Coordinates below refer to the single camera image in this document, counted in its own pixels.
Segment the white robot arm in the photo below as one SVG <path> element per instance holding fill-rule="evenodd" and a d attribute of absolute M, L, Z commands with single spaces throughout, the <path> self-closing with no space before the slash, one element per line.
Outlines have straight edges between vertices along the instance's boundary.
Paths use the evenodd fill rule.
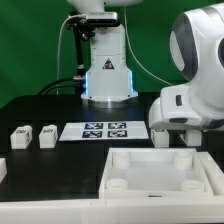
<path fill-rule="evenodd" d="M 91 66 L 84 75 L 82 102 L 118 107 L 138 96 L 126 65 L 125 30 L 107 6 L 143 0 L 67 0 L 78 10 L 90 37 Z M 180 14 L 169 40 L 172 60 L 187 82 L 166 87 L 149 111 L 149 127 L 211 130 L 224 126 L 224 3 Z"/>

